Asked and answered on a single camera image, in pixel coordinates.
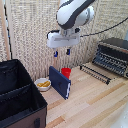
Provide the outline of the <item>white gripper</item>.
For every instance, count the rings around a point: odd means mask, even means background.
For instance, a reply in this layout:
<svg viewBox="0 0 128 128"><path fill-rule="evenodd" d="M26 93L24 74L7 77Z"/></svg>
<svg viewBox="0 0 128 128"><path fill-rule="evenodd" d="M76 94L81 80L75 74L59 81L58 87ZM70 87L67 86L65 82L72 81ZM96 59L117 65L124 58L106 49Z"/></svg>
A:
<svg viewBox="0 0 128 128"><path fill-rule="evenodd" d="M51 31L47 34L47 46L54 49L54 57L58 57L56 48L77 45L80 40L80 34L75 33L70 36L63 36L59 30ZM71 47L67 48L66 55L70 55Z"/></svg>

